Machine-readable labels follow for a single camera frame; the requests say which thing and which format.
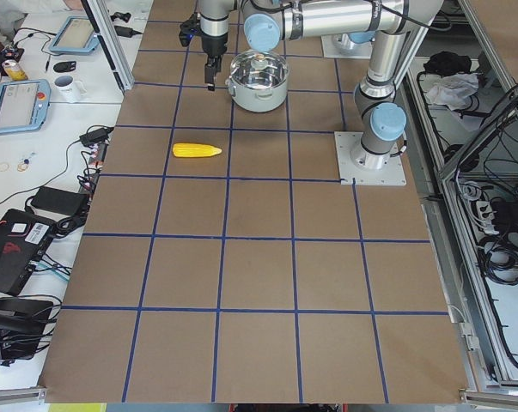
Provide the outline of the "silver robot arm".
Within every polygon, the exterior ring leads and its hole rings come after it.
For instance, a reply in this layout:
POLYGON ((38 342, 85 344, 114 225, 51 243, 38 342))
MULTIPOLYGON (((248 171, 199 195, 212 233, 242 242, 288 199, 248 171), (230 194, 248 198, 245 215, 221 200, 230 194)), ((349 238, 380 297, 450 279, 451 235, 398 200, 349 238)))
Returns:
POLYGON ((440 1, 200 1, 190 19, 207 55, 204 80, 214 89, 222 56, 227 51, 229 15, 244 17, 244 34, 256 52, 269 52, 283 40, 342 33, 374 35, 369 67, 358 83, 355 104, 363 119, 361 140, 350 151, 365 170, 380 170, 395 142, 403 135, 406 115, 392 102, 395 76, 403 61, 406 36, 427 27, 440 10, 440 1))

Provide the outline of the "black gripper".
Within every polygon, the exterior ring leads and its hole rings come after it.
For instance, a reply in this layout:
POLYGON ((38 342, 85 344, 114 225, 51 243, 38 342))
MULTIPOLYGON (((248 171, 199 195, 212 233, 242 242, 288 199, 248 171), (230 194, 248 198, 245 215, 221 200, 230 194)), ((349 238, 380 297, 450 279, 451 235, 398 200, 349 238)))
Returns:
POLYGON ((222 71, 222 55, 227 51, 227 34, 213 36, 203 33, 201 40, 202 49, 208 55, 204 65, 204 83, 209 91, 214 91, 216 76, 222 71))

